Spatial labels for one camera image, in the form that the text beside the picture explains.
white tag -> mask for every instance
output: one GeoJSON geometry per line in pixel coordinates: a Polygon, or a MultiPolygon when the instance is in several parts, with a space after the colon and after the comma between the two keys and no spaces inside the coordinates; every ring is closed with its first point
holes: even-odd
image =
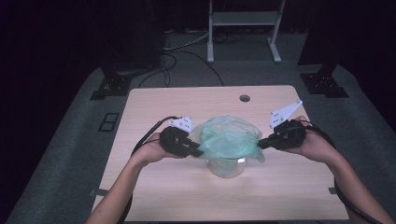
{"type": "Polygon", "coordinates": [[[283,123],[287,120],[290,115],[300,106],[303,104],[303,101],[298,100],[296,103],[287,105],[277,111],[271,112],[271,123],[270,128],[275,128],[279,124],[283,123]]]}
{"type": "Polygon", "coordinates": [[[181,119],[171,119],[169,120],[169,124],[183,130],[185,132],[191,133],[192,132],[192,122],[191,118],[181,118],[181,119]]]}

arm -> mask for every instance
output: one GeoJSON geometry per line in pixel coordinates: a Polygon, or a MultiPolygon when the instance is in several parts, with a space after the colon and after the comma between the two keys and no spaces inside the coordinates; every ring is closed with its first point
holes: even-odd
{"type": "MultiPolygon", "coordinates": [[[[305,118],[299,117],[296,120],[305,120],[305,118]]],[[[312,161],[325,163],[334,174],[339,189],[358,209],[382,223],[394,223],[381,204],[359,180],[347,160],[317,133],[307,131],[303,144],[287,151],[302,155],[312,161]]],[[[365,223],[361,217],[349,209],[346,211],[352,223],[365,223]]]]}
{"type": "MultiPolygon", "coordinates": [[[[159,134],[155,133],[148,141],[159,138],[159,134]]],[[[86,223],[116,223],[134,192],[140,171],[149,163],[166,157],[176,156],[165,152],[158,141],[139,148],[128,160],[105,198],[93,209],[86,223]]]]}

forearm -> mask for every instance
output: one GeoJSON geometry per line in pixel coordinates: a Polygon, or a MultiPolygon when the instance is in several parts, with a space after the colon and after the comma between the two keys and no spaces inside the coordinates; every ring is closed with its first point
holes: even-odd
{"type": "Polygon", "coordinates": [[[144,165],[134,157],[128,160],[106,197],[92,211],[87,223],[116,223],[119,220],[144,165]]]}
{"type": "MultiPolygon", "coordinates": [[[[335,162],[327,163],[334,174],[339,189],[347,199],[359,210],[382,223],[394,223],[384,208],[360,181],[349,163],[339,155],[335,162]]],[[[354,223],[362,223],[362,219],[351,213],[350,219],[354,223]]]]}

black speaker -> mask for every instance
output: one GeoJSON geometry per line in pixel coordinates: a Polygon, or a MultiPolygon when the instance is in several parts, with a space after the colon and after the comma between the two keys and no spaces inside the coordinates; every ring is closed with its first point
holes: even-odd
{"type": "Polygon", "coordinates": [[[122,70],[159,64],[164,32],[149,0],[97,0],[88,7],[92,46],[101,65],[122,70]]]}

white shelf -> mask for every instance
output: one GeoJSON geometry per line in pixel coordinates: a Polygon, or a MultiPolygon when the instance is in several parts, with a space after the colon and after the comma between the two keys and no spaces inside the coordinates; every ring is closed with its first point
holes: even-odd
{"type": "Polygon", "coordinates": [[[276,11],[213,12],[213,25],[275,25],[276,16],[276,11]]]}

